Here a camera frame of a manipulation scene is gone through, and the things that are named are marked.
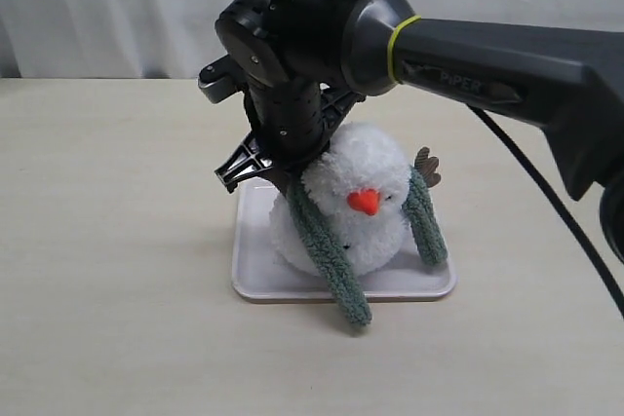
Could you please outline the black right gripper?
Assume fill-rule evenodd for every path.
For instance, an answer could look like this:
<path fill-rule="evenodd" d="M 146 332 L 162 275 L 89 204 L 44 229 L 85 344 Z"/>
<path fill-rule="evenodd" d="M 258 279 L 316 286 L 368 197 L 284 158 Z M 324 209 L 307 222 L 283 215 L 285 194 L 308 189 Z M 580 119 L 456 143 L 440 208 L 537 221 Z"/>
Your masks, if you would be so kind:
<path fill-rule="evenodd" d="M 329 144 L 359 95 L 295 78 L 268 86 L 250 77 L 252 128 L 214 174 L 228 192 L 265 175 L 282 195 L 302 184 L 305 171 Z"/>

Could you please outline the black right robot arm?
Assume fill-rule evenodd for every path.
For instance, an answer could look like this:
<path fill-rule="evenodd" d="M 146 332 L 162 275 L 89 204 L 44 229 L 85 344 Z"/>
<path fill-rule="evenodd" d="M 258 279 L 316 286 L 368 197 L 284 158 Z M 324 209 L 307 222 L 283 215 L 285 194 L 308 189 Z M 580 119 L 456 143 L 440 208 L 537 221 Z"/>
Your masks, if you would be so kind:
<path fill-rule="evenodd" d="M 604 188 L 600 221 L 623 251 L 623 36 L 422 19 L 407 0 L 234 0 L 215 22 L 224 57 L 198 77 L 220 102 L 241 92 L 277 181 L 312 160 L 351 106 L 411 85 L 544 133 L 579 200 Z"/>

